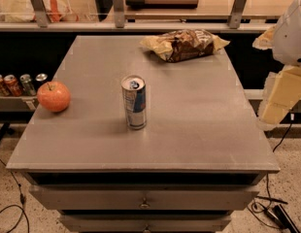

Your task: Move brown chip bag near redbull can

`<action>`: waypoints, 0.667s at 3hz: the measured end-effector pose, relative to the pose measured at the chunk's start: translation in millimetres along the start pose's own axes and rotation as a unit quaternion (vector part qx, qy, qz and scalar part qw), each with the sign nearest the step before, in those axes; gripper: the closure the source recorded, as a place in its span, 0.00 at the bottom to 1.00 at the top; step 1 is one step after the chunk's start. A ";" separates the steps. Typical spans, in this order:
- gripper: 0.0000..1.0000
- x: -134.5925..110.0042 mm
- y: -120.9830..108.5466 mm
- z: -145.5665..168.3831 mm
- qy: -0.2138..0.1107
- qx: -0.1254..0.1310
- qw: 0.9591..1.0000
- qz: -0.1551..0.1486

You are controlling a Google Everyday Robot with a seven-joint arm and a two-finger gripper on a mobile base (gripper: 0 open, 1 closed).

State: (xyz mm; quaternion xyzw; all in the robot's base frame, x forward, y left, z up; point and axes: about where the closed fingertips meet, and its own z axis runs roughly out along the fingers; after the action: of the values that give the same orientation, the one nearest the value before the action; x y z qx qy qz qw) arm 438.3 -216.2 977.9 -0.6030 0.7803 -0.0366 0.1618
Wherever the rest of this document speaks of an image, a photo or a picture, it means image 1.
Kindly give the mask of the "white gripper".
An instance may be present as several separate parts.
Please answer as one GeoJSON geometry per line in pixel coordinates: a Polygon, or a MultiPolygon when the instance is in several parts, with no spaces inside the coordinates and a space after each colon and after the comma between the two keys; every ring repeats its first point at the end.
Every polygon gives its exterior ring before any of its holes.
{"type": "Polygon", "coordinates": [[[258,107],[257,126],[272,130],[301,99],[301,0],[293,0],[276,27],[258,36],[252,46],[272,49],[273,57],[285,65],[278,74],[268,75],[258,107]]]}

